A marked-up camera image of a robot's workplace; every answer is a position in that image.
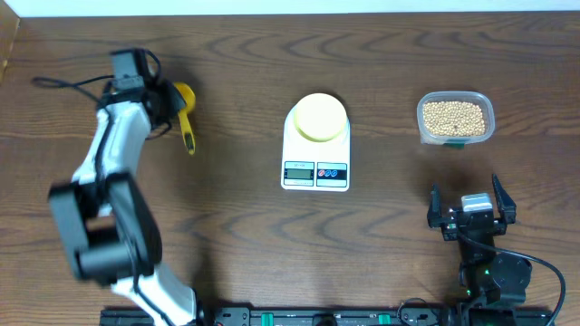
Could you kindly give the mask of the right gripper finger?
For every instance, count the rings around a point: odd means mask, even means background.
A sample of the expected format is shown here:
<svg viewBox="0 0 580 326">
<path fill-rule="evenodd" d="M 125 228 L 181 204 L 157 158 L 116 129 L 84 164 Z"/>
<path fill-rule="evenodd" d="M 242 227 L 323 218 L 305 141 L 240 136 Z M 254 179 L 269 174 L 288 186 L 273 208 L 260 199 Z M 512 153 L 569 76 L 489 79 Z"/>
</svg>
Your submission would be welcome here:
<svg viewBox="0 0 580 326">
<path fill-rule="evenodd" d="M 440 227 L 441 220 L 440 191 L 437 185 L 433 185 L 430 192 L 430 206 L 427 212 L 428 225 L 430 228 Z"/>
<path fill-rule="evenodd" d="M 492 175 L 492 186 L 497 201 L 500 218 L 506 224 L 515 224 L 517 217 L 517 205 L 508 192 L 502 187 L 496 174 Z"/>
</svg>

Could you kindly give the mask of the yellow measuring scoop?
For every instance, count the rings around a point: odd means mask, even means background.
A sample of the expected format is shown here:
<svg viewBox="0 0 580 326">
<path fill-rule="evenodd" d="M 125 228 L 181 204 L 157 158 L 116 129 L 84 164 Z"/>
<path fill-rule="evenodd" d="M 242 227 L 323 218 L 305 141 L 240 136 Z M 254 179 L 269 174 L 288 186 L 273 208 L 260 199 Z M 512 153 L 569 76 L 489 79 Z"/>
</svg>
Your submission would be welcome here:
<svg viewBox="0 0 580 326">
<path fill-rule="evenodd" d="M 196 150 L 196 141 L 194 131 L 189 121 L 189 114 L 195 109 L 196 95 L 194 91 L 184 82 L 175 82 L 174 86 L 178 90 L 182 99 L 185 101 L 184 106 L 179 110 L 179 125 L 184 145 L 189 155 L 194 155 Z"/>
</svg>

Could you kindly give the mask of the white digital kitchen scale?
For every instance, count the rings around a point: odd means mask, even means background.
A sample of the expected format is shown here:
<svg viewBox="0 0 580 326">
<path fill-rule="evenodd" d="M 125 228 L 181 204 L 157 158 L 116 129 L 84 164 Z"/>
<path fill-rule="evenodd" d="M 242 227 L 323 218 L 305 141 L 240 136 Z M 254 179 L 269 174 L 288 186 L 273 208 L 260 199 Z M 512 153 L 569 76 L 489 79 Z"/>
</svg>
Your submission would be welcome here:
<svg viewBox="0 0 580 326">
<path fill-rule="evenodd" d="M 316 127 L 343 122 L 343 128 L 324 142 L 307 139 L 295 125 L 296 104 L 284 125 L 280 186 L 285 190 L 346 192 L 351 181 L 351 131 L 345 107 L 338 103 L 315 119 Z"/>
</svg>

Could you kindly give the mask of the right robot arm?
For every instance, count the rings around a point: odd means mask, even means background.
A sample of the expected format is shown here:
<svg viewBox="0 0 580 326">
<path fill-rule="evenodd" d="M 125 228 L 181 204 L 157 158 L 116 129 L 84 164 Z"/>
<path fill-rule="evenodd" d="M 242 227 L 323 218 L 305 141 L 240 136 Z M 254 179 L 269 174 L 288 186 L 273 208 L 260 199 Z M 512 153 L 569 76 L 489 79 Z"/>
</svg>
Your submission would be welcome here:
<svg viewBox="0 0 580 326">
<path fill-rule="evenodd" d="M 440 191 L 433 186 L 428 225 L 445 241 L 459 244 L 459 284 L 468 298 L 441 311 L 442 325 L 515 325 L 515 308 L 526 300 L 532 266 L 528 259 L 501 253 L 494 238 L 516 222 L 517 205 L 492 176 L 496 204 L 487 193 L 466 195 L 461 205 L 442 209 Z"/>
</svg>

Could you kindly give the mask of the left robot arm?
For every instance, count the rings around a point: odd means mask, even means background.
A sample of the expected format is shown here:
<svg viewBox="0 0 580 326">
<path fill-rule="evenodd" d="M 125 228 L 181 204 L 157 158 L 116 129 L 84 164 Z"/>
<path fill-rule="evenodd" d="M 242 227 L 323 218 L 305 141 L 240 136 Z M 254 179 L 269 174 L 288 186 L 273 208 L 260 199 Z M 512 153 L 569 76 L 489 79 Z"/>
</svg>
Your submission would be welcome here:
<svg viewBox="0 0 580 326">
<path fill-rule="evenodd" d="M 208 316 L 196 292 L 163 263 L 160 231 L 135 180 L 159 109 L 185 104 L 168 81 L 107 84 L 85 160 L 48 196 L 75 277 L 133 301 L 156 325 L 204 325 Z"/>
</svg>

